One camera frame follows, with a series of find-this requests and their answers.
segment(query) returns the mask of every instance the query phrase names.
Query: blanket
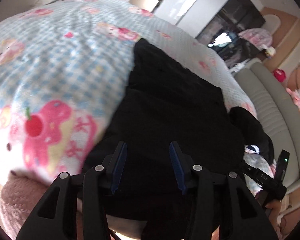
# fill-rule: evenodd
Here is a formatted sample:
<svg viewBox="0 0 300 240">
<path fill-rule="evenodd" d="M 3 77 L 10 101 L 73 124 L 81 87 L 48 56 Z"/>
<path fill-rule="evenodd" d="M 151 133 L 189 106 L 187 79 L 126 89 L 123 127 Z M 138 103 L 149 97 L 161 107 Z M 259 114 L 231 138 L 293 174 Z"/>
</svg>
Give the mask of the blanket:
<svg viewBox="0 0 300 240">
<path fill-rule="evenodd" d="M 77 174 L 124 95 L 141 38 L 255 108 L 224 61 L 180 28 L 124 0 L 59 1 L 0 23 L 0 183 L 10 170 L 50 184 Z"/>
</svg>

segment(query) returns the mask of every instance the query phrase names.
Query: pink bag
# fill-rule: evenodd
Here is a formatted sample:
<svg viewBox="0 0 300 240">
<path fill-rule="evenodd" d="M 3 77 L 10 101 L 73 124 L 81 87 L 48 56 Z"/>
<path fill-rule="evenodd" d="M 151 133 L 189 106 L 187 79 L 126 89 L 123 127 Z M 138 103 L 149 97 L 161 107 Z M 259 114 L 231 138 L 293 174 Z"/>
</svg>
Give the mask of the pink bag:
<svg viewBox="0 0 300 240">
<path fill-rule="evenodd" d="M 262 28 L 248 29 L 240 32 L 239 37 L 249 41 L 259 50 L 269 48 L 272 44 L 272 36 L 270 32 Z"/>
</svg>

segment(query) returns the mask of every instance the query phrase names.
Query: stuffed animal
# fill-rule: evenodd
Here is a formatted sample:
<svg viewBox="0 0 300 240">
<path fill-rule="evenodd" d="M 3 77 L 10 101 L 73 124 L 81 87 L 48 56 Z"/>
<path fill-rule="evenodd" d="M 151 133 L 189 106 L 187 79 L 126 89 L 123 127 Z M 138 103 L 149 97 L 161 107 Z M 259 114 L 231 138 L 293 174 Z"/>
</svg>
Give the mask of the stuffed animal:
<svg viewBox="0 0 300 240">
<path fill-rule="evenodd" d="M 299 108 L 300 110 L 300 88 L 298 90 L 292 91 L 289 88 L 286 88 L 286 91 L 291 96 L 293 103 Z"/>
</svg>

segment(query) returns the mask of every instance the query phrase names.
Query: gray sofa armrest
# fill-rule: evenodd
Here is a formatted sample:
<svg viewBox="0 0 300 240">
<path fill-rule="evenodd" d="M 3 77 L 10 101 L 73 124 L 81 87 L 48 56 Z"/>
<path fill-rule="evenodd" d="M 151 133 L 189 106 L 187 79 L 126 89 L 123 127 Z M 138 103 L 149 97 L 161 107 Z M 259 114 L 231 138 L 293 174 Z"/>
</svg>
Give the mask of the gray sofa armrest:
<svg viewBox="0 0 300 240">
<path fill-rule="evenodd" d="M 290 152 L 284 179 L 288 192 L 300 186 L 300 113 L 289 94 L 260 63 L 242 69 L 235 79 L 253 102 L 258 119 L 274 144 L 277 159 L 281 150 Z"/>
</svg>

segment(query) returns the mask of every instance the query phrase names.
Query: black cloth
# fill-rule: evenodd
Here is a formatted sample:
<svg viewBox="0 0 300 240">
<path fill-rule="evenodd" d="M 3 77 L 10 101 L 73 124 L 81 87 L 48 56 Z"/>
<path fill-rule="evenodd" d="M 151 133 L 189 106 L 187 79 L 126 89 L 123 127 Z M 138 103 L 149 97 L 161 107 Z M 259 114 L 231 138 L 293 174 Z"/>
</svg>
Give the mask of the black cloth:
<svg viewBox="0 0 300 240">
<path fill-rule="evenodd" d="M 260 122 L 248 110 L 239 106 L 231 108 L 229 116 L 231 123 L 243 134 L 244 143 L 258 146 L 260 155 L 271 165 L 274 159 L 273 143 Z"/>
<path fill-rule="evenodd" d="M 170 142 L 177 141 L 184 154 L 211 172 L 235 171 L 243 177 L 244 138 L 230 122 L 220 88 L 144 39 L 134 47 L 134 63 L 125 97 L 83 172 L 101 164 L 120 140 L 126 142 L 119 189 L 104 199 L 106 213 L 148 220 L 142 239 L 182 239 L 192 201 L 177 187 Z M 217 215 L 214 224 L 218 226 Z"/>
</svg>

